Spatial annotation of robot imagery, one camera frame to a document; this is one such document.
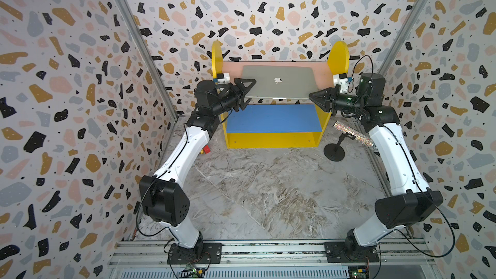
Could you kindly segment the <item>silver laptop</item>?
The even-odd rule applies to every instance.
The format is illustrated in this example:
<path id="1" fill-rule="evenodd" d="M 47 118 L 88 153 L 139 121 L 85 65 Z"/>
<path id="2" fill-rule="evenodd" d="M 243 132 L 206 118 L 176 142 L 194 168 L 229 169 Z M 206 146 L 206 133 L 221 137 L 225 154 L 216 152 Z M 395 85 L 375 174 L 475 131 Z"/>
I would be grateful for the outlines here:
<path id="1" fill-rule="evenodd" d="M 243 68 L 242 77 L 257 81 L 248 93 L 249 98 L 307 99 L 319 90 L 313 70 L 308 67 L 248 65 Z"/>

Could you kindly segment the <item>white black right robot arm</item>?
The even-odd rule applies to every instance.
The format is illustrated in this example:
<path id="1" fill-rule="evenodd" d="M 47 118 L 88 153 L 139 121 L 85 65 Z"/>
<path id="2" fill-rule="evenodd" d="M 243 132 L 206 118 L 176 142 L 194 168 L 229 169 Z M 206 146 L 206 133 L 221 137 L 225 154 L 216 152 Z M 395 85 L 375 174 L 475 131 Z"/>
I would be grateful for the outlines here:
<path id="1" fill-rule="evenodd" d="M 384 76 L 364 73 L 354 95 L 341 92 L 340 85 L 309 94 L 323 111 L 359 120 L 389 179 L 391 195 L 377 200 L 372 217 L 347 233 L 341 253 L 351 261 L 376 261 L 374 250 L 380 240 L 424 221 L 443 202 L 443 195 L 430 189 L 408 152 L 395 109 L 382 103 L 385 85 Z"/>

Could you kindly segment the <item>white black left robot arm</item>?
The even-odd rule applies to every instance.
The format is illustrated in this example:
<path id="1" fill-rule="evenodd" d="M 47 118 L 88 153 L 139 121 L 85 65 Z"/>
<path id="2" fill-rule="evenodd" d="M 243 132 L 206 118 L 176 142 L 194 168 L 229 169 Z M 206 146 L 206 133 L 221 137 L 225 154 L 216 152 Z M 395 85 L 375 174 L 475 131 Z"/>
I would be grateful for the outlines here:
<path id="1" fill-rule="evenodd" d="M 245 96 L 255 84 L 256 80 L 244 78 L 228 84 L 201 81 L 195 89 L 195 108 L 179 144 L 156 172 L 139 181 L 140 210 L 169 230 L 178 249 L 194 258 L 203 253 L 204 241 L 188 217 L 190 200 L 183 190 L 185 179 L 220 126 L 220 115 L 244 110 L 250 102 Z"/>

